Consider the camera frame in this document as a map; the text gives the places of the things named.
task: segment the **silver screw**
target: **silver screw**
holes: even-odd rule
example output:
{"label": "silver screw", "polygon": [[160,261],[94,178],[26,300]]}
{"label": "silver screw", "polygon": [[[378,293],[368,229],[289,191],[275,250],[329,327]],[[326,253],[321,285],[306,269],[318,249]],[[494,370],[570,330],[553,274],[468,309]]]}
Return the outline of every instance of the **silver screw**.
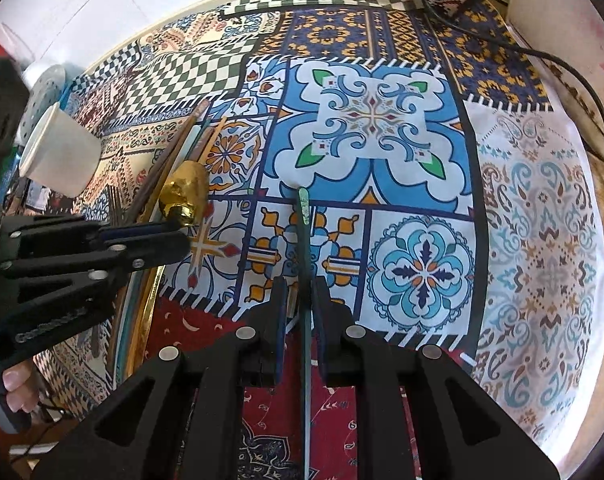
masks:
{"label": "silver screw", "polygon": [[106,270],[92,270],[89,272],[89,280],[104,280],[108,275]]}
{"label": "silver screw", "polygon": [[360,325],[351,325],[346,329],[346,335],[353,339],[362,339],[367,333],[367,329]]}
{"label": "silver screw", "polygon": [[178,355],[180,355],[180,351],[175,346],[165,346],[158,354],[162,361],[173,361]]}
{"label": "silver screw", "polygon": [[252,326],[241,326],[236,330],[238,339],[253,339],[255,337],[255,328]]}
{"label": "silver screw", "polygon": [[435,345],[425,345],[422,347],[422,355],[427,359],[439,359],[442,357],[442,349]]}

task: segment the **finger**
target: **finger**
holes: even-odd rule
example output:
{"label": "finger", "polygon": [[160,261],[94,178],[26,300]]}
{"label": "finger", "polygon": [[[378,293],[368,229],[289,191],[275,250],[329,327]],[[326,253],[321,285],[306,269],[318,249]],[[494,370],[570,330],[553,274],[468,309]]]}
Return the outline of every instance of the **finger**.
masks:
{"label": "finger", "polygon": [[22,386],[31,377],[32,363],[31,361],[23,361],[2,374],[2,381],[7,392],[14,392]]}
{"label": "finger", "polygon": [[35,389],[34,383],[28,381],[14,392],[6,394],[6,403],[13,413],[19,409],[23,409],[27,413],[31,412],[38,403],[38,391]]}

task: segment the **patterned tablecloth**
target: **patterned tablecloth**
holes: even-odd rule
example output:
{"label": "patterned tablecloth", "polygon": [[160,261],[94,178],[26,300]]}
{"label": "patterned tablecloth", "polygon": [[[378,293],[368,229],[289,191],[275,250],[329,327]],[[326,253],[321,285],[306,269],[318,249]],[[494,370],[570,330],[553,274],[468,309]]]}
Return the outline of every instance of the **patterned tablecloth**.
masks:
{"label": "patterned tablecloth", "polygon": [[[485,0],[443,10],[513,42]],[[604,240],[578,132],[525,57],[433,30],[419,0],[239,0],[185,16],[73,83],[66,111],[101,137],[102,161],[50,208],[107,219],[110,187],[128,206],[204,96],[206,118],[225,121],[204,154],[210,203],[191,254],[165,270],[148,354],[233,330],[277,276],[295,301],[305,186],[333,298],[391,344],[442,346],[547,452],[570,445],[580,379],[599,368]],[[124,379],[131,310],[38,357],[78,415]],[[296,359],[282,386],[247,391],[243,478],[299,475]],[[312,399],[314,475],[355,478],[354,393],[314,375]]]}

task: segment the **metal rivet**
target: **metal rivet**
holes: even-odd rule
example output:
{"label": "metal rivet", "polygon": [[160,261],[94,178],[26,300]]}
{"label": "metal rivet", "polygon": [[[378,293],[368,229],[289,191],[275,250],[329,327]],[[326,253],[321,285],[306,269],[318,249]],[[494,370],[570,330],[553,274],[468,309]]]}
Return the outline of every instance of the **metal rivet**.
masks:
{"label": "metal rivet", "polygon": [[162,361],[173,361],[178,355],[180,355],[180,351],[175,346],[165,346],[158,354]]}
{"label": "metal rivet", "polygon": [[361,339],[367,333],[367,329],[360,325],[351,325],[346,329],[346,335],[353,339]]}
{"label": "metal rivet", "polygon": [[442,349],[435,345],[425,345],[422,347],[422,355],[427,359],[439,359],[442,357]]}
{"label": "metal rivet", "polygon": [[89,280],[104,280],[108,275],[106,270],[92,270],[89,272]]}
{"label": "metal rivet", "polygon": [[238,339],[253,339],[255,337],[255,328],[252,326],[241,326],[236,330]]}

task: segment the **white cup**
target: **white cup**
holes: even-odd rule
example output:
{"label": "white cup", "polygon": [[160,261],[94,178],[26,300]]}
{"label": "white cup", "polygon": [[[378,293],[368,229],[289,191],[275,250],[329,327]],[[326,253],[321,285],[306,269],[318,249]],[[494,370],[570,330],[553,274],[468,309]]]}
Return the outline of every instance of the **white cup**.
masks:
{"label": "white cup", "polygon": [[93,177],[101,153],[100,139],[60,110],[60,103],[54,103],[29,137],[20,176],[73,198]]}

